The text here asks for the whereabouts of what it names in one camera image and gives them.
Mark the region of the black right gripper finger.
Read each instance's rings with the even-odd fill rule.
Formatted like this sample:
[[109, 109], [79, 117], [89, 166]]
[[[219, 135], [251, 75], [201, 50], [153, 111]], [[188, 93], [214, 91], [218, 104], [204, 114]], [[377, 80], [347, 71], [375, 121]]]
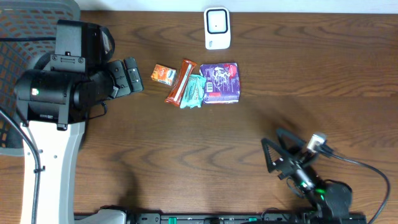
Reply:
[[277, 144], [267, 138], [261, 140], [267, 170], [269, 173], [276, 170], [280, 173], [289, 173], [291, 170], [290, 154], [284, 140], [282, 138], [278, 138], [278, 142], [279, 143]]
[[283, 128], [278, 128], [276, 133], [281, 148], [287, 152], [300, 152], [307, 143], [303, 139]]

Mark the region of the small orange tissue pack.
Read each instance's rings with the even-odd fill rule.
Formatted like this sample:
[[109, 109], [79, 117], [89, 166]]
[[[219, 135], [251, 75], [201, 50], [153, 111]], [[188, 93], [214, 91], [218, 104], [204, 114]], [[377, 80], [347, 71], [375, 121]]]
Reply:
[[171, 86], [174, 82], [175, 75], [175, 69], [156, 64], [150, 77], [153, 81]]

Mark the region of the orange snack bar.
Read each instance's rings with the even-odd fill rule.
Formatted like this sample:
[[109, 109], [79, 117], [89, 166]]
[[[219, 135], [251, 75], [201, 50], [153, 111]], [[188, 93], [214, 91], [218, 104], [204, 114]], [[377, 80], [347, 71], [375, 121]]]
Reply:
[[164, 101], [165, 103], [172, 104], [176, 107], [180, 106], [187, 82], [196, 66], [196, 62], [193, 62], [189, 59], [183, 59], [176, 83], [174, 84], [168, 97], [166, 97]]

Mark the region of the green snack wrapper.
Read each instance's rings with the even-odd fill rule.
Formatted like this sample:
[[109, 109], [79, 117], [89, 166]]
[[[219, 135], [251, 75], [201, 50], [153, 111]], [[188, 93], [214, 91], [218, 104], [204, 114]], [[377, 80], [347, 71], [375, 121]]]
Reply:
[[181, 103], [180, 108], [194, 108], [198, 107], [201, 108], [203, 97], [204, 97], [204, 88], [205, 88], [206, 78], [192, 74], [188, 79], [188, 83], [186, 85]]

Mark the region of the purple snack package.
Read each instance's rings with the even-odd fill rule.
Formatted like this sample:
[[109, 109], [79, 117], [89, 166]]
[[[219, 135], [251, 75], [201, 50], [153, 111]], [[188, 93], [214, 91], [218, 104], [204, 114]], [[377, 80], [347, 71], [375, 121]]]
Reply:
[[204, 104], [228, 104], [239, 101], [241, 85], [237, 63], [202, 64], [200, 74], [206, 78]]

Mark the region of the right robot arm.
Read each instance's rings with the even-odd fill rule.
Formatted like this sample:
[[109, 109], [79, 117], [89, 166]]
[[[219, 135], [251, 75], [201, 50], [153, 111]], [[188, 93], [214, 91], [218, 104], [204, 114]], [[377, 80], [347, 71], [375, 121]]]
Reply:
[[328, 222], [342, 221], [349, 216], [352, 189], [343, 182], [323, 180], [312, 164], [326, 145], [326, 135], [315, 133], [308, 142], [286, 129], [279, 128], [274, 142], [261, 140], [268, 172], [279, 172], [280, 180], [291, 180], [298, 193], [316, 208], [315, 218]]

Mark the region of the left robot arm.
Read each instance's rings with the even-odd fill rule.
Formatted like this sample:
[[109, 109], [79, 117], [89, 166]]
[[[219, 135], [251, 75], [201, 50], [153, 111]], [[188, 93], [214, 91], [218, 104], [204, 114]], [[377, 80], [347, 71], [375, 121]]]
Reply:
[[113, 60], [114, 39], [98, 24], [60, 20], [55, 50], [16, 83], [17, 131], [24, 142], [22, 223], [75, 223], [77, 154], [90, 109], [139, 93], [134, 58]]

